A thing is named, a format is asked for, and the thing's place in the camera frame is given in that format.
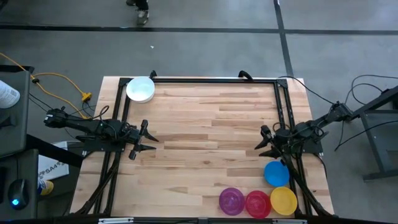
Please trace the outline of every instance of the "red cup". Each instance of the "red cup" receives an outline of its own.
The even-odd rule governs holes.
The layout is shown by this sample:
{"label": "red cup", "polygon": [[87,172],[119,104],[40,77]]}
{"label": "red cup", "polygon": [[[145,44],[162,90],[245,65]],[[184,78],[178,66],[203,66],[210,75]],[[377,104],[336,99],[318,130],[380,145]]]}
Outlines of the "red cup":
{"label": "red cup", "polygon": [[254,190],[246,197],[246,210],[253,218],[262,219],[271,212],[271,200],[268,195],[259,190]]}

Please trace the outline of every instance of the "purple cup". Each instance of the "purple cup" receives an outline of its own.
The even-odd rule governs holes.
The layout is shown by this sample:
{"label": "purple cup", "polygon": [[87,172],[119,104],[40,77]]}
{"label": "purple cup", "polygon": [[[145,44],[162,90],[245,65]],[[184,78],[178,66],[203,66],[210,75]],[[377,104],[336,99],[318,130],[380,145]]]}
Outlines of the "purple cup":
{"label": "purple cup", "polygon": [[222,191],[219,203],[225,214],[239,215],[244,208],[244,196],[240,190],[230,187]]}

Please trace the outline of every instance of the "white bottle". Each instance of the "white bottle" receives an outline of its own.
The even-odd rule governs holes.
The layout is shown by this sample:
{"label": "white bottle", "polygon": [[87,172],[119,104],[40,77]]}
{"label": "white bottle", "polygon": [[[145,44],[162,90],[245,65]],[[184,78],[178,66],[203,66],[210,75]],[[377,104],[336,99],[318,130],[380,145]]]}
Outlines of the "white bottle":
{"label": "white bottle", "polygon": [[13,87],[0,80],[0,108],[10,108],[19,100],[20,94]]}

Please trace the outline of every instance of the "white bowl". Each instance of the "white bowl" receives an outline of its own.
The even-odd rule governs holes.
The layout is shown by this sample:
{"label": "white bowl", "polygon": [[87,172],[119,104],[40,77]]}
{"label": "white bowl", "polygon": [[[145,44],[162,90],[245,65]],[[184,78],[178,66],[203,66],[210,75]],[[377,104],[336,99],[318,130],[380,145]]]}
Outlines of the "white bowl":
{"label": "white bowl", "polygon": [[137,103],[146,103],[155,95],[155,83],[148,77],[133,78],[126,88],[127,96]]}

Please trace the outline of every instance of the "computer mouse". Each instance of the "computer mouse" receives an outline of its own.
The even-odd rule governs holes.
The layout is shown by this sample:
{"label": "computer mouse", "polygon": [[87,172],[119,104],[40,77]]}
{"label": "computer mouse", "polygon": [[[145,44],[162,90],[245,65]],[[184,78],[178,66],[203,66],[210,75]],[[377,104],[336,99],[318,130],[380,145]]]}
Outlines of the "computer mouse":
{"label": "computer mouse", "polygon": [[8,188],[8,200],[13,209],[20,210],[26,207],[29,203],[27,180],[17,179],[11,183]]}

